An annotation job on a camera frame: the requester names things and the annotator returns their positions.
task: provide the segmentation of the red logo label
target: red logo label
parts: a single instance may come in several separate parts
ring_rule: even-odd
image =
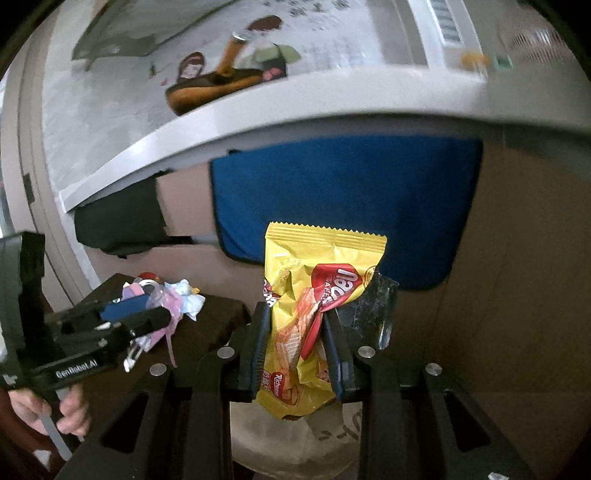
[[[273,372],[271,374],[270,387],[273,394],[283,400],[283,385],[285,384],[285,377],[281,372]]]
[[[321,303],[321,306],[301,347],[300,356],[303,360],[306,360],[314,351],[314,345],[320,334],[322,312],[345,303],[355,289],[363,283],[363,279],[355,267],[348,263],[319,264],[312,271],[311,282],[314,298]]]
[[[312,288],[321,312],[334,309],[347,301],[363,283],[363,278],[350,264],[319,264],[312,271]]]
[[[271,284],[267,281],[266,278],[262,285],[262,295],[265,298],[265,302],[267,302],[267,305],[269,305],[269,307],[272,307],[280,298],[279,295],[271,289]]]

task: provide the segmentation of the wafer snack package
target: wafer snack package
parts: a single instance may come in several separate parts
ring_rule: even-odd
[[[358,298],[371,281],[386,237],[270,223],[264,295],[272,334],[256,399],[278,419],[308,415],[331,402],[322,313]]]

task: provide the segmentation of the plastic bag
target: plastic bag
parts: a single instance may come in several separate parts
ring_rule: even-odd
[[[280,480],[329,480],[359,457],[362,404],[338,402],[298,420],[230,403],[233,459]]]
[[[339,322],[355,330],[364,345],[383,350],[394,329],[397,295],[398,283],[375,271],[363,295],[336,309]]]
[[[363,293],[386,238],[271,223],[265,239],[265,296],[273,331],[256,399],[278,419],[301,417],[335,397],[317,341],[322,313]]]
[[[148,352],[156,343],[160,341],[163,336],[166,336],[166,342],[168,345],[168,354],[170,356],[170,362],[173,367],[177,367],[176,360],[173,353],[173,344],[171,338],[174,332],[177,330],[178,321],[181,319],[183,314],[181,310],[183,308],[183,299],[170,288],[158,286],[150,294],[150,297],[146,303],[146,309],[154,309],[156,307],[164,307],[170,312],[170,323],[166,328],[156,330],[136,339],[136,343],[142,348],[144,352]]]

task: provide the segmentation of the silver bolt head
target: silver bolt head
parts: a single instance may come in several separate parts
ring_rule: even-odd
[[[153,377],[161,377],[166,373],[166,365],[154,364],[150,367],[150,375]]]
[[[443,368],[441,368],[441,365],[439,364],[427,364],[425,370],[429,375],[434,377],[438,377],[443,372]]]
[[[357,353],[363,358],[372,358],[375,355],[375,349],[368,345],[363,345],[359,347]]]
[[[231,346],[223,346],[217,351],[219,358],[232,358],[234,356],[234,349]]]

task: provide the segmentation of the blue cushion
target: blue cushion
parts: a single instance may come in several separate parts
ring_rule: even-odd
[[[322,138],[211,163],[226,255],[264,263],[272,221],[380,233],[380,271],[406,290],[451,270],[478,180],[482,143],[438,137]]]

